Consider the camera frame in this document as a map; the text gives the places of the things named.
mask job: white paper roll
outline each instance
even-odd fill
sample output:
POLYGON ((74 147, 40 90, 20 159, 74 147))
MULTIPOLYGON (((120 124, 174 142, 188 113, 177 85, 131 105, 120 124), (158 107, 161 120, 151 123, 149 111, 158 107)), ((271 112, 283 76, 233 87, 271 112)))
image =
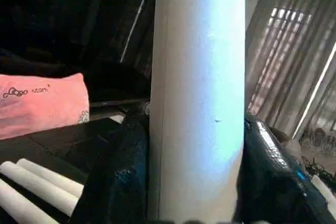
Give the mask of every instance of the white paper roll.
POLYGON ((0 180, 0 206, 19 224, 58 224, 2 180, 0 180))
POLYGON ((55 173, 43 166, 35 164, 24 158, 20 159, 16 165, 26 169, 27 171, 34 173, 40 178, 52 183, 53 185, 71 193, 72 195, 79 198, 83 192, 84 186, 76 181, 73 181, 63 175, 55 173))
POLYGON ((245 0, 156 0, 148 219, 231 222, 244 146, 245 0))
POLYGON ((6 161, 0 165, 0 173, 48 202, 67 216, 71 216, 78 198, 37 175, 6 161))

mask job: white pipe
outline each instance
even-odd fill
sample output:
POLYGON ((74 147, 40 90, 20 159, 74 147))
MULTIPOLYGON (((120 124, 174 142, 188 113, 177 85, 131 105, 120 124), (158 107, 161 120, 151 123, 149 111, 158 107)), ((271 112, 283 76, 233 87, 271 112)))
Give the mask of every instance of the white pipe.
POLYGON ((3 162, 2 165, 0 165, 0 173, 23 186, 69 217, 75 209, 78 201, 77 197, 12 162, 3 162))
POLYGON ((0 179, 0 206, 18 224, 58 224, 53 218, 0 179))
POLYGON ((231 221, 244 140, 245 0, 156 0, 150 220, 231 221))
POLYGON ((83 192, 84 186, 80 183, 77 183, 76 181, 73 181, 65 176, 55 173, 29 160, 22 158, 16 163, 16 165, 52 183, 53 185, 63 189, 64 191, 67 191, 77 198, 79 198, 83 192))

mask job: pink fabric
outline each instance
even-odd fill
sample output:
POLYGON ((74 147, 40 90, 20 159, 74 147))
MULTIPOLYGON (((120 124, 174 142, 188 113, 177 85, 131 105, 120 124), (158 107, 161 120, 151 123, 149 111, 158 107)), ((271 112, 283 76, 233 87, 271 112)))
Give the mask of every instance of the pink fabric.
POLYGON ((0 140, 88 120, 82 74, 62 79, 0 74, 0 140))

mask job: pvc pipe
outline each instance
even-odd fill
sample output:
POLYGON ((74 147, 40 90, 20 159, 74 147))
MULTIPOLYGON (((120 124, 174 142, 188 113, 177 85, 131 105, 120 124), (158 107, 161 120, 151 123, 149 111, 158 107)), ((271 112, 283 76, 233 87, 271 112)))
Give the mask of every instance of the pvc pipe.
POLYGON ((58 224, 1 179, 0 206, 19 224, 58 224))
POLYGON ((74 195, 9 161, 0 165, 0 173, 71 217, 78 201, 74 195))
POLYGON ((77 198, 79 198, 83 192, 84 186, 82 184, 77 183, 76 181, 73 181, 63 175, 55 173, 43 166, 35 164, 29 160, 22 158, 16 163, 16 165, 52 183, 64 191, 67 191, 77 198))
POLYGON ((148 218, 231 221, 244 141, 245 0, 156 0, 148 218))

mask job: white chalk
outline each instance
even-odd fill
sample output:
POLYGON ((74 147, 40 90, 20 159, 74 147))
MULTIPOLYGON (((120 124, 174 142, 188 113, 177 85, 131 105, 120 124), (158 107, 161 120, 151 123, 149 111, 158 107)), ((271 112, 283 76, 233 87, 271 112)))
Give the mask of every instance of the white chalk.
POLYGON ((0 173, 48 202, 67 216, 71 216, 78 198, 37 175, 6 161, 0 165, 0 173))
POLYGON ((79 198, 83 192, 84 186, 82 184, 77 183, 76 181, 73 181, 63 175, 55 173, 43 166, 35 164, 29 160, 22 158, 16 163, 16 165, 52 183, 64 191, 67 191, 77 198, 79 198))
POLYGON ((0 206, 19 224, 58 224, 2 180, 0 180, 0 206))
POLYGON ((311 182, 316 186, 316 188, 320 191, 320 193, 324 196, 326 201, 328 202, 328 210, 336 219, 336 198, 330 189, 323 183, 323 181, 317 176, 314 175, 311 179, 311 182))

